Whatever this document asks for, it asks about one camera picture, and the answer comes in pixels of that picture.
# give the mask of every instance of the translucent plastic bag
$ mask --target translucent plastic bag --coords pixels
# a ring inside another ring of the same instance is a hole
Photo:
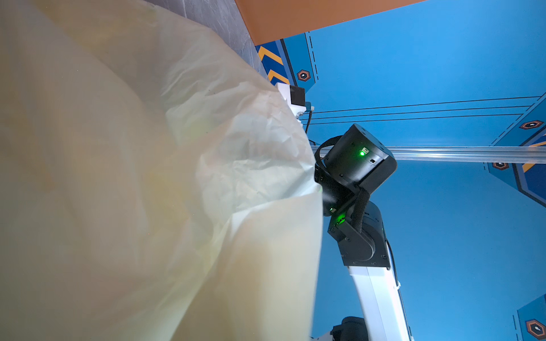
[[[0,10],[0,339],[307,339],[321,195],[272,85],[145,2]]]

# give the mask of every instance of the beige plastic sheet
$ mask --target beige plastic sheet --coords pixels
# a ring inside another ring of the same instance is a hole
[[[0,11],[0,339],[308,339],[321,195],[272,85],[144,2]]]

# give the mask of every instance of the orange panel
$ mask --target orange panel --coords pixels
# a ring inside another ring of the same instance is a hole
[[[235,0],[255,45],[423,0]]]

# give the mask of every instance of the transparent tube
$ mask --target transparent tube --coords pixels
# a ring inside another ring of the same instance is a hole
[[[311,146],[313,152],[318,146]],[[533,163],[546,164],[546,146],[544,147],[387,147],[396,160],[419,161],[455,161],[455,162],[498,162],[498,163]],[[331,147],[321,150],[324,157]]]

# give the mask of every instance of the hexagon icon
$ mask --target hexagon icon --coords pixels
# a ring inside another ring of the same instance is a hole
[[[505,170],[509,168],[509,165],[504,162],[495,162],[493,163],[493,168],[497,168],[498,170]]]
[[[544,326],[542,323],[538,322],[537,320],[531,320],[525,322],[525,324],[529,334],[533,335],[538,340],[546,339],[546,326]]]
[[[311,73],[309,71],[302,70],[302,71],[298,72],[298,79],[300,81],[306,82],[309,79],[311,79]]]
[[[534,129],[534,128],[540,127],[542,124],[544,124],[544,122],[539,121],[539,120],[535,120],[535,121],[531,121],[531,122],[525,122],[524,124],[520,125],[520,128],[525,129],[525,130]]]

